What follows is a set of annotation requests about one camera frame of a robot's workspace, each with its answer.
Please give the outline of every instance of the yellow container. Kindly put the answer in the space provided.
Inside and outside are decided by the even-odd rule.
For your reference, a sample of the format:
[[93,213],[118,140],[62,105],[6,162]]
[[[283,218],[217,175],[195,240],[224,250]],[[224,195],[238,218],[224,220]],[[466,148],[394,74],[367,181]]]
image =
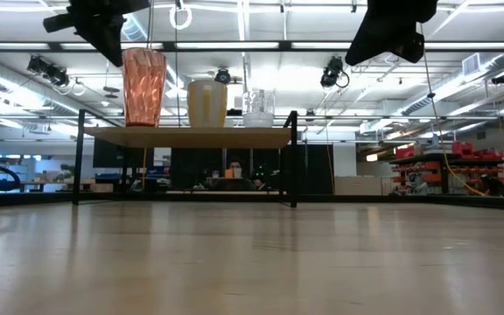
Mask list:
[[223,127],[227,116],[227,86],[214,80],[188,84],[190,126]]

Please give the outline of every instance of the shelving unit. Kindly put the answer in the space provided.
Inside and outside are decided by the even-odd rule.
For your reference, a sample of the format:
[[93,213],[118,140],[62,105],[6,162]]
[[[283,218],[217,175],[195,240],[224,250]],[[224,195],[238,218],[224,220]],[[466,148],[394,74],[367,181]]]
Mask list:
[[[73,185],[73,203],[79,204],[83,136],[106,140],[127,148],[230,148],[230,149],[281,149],[290,142],[289,193],[283,185],[279,196],[288,200],[291,207],[297,207],[298,194],[298,113],[292,111],[283,128],[151,128],[151,127],[104,127],[85,128],[86,110],[79,113],[77,150],[75,152],[75,173]],[[122,193],[127,192],[127,158],[123,159]],[[280,154],[280,177],[284,182],[285,169],[283,156]]]
[[[467,158],[463,159],[458,154],[446,154],[448,164],[454,173],[466,176],[467,184],[472,186],[475,184],[475,179],[479,179],[481,175],[488,174],[504,181],[504,178],[499,177],[500,173],[504,172],[504,164],[502,159],[478,159]],[[422,181],[428,184],[440,184],[441,193],[449,194],[450,174],[446,167],[445,155],[442,153],[423,154],[420,156],[407,157],[389,162],[393,172],[398,172],[399,176],[393,178],[393,181],[405,186],[409,182],[409,175],[418,173],[421,175]]]

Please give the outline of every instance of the dark hair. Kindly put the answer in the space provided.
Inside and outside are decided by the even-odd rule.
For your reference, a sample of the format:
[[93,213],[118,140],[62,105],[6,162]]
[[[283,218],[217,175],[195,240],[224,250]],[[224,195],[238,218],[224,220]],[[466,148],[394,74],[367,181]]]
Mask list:
[[244,168],[244,164],[238,158],[231,158],[231,160],[230,160],[230,162],[228,162],[228,164],[231,165],[232,163],[238,163],[241,166],[241,168]]

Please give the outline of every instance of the person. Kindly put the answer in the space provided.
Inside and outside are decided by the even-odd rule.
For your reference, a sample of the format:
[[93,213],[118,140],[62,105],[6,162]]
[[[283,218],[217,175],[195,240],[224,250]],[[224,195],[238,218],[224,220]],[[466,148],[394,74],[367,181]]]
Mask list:
[[[243,169],[242,162],[236,158],[233,158],[228,165],[231,170]],[[256,186],[248,178],[245,178],[245,174],[241,171],[241,178],[230,179],[230,180],[217,180],[211,187],[214,191],[232,191],[232,192],[250,192],[256,190]]]

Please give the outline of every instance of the wooden floor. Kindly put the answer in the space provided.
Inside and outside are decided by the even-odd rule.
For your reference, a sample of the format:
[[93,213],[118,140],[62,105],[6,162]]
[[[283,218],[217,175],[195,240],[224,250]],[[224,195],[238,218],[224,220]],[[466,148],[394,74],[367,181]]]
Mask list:
[[504,211],[0,209],[0,314],[504,315]]

